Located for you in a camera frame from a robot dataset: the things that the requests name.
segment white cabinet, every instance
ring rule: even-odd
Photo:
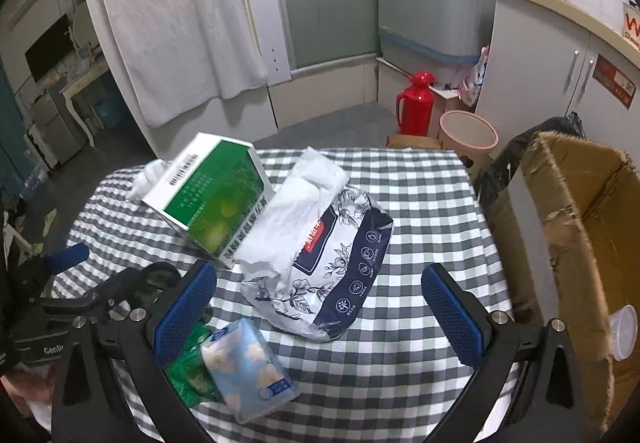
[[[476,113],[498,148],[551,116],[563,116],[578,85],[590,32],[526,0],[496,0],[494,33]]]
[[[587,138],[625,150],[636,163],[640,163],[640,97],[632,99],[628,109],[621,99],[633,97],[638,87],[640,70],[592,34],[569,111],[578,113]]]

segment white plastic lid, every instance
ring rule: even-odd
[[[627,304],[624,308],[609,315],[611,328],[611,352],[613,357],[622,361],[631,356],[638,336],[638,315],[636,309]]]

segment green package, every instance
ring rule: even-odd
[[[273,194],[251,144],[198,133],[143,201],[216,263],[232,268]]]
[[[224,403],[200,354],[200,344],[210,335],[206,326],[198,324],[187,338],[180,356],[164,370],[178,396],[190,408],[204,401]]]

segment plastic container lid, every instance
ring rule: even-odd
[[[481,116],[468,111],[453,110],[443,113],[440,117],[440,132],[474,152],[490,152],[498,145],[498,133],[494,127]]]
[[[611,328],[611,352],[613,357],[622,361],[631,356],[638,336],[638,315],[636,309],[627,304],[624,308],[609,315]]]

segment television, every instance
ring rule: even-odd
[[[73,50],[69,20],[67,16],[62,16],[24,54],[33,79],[38,81]]]

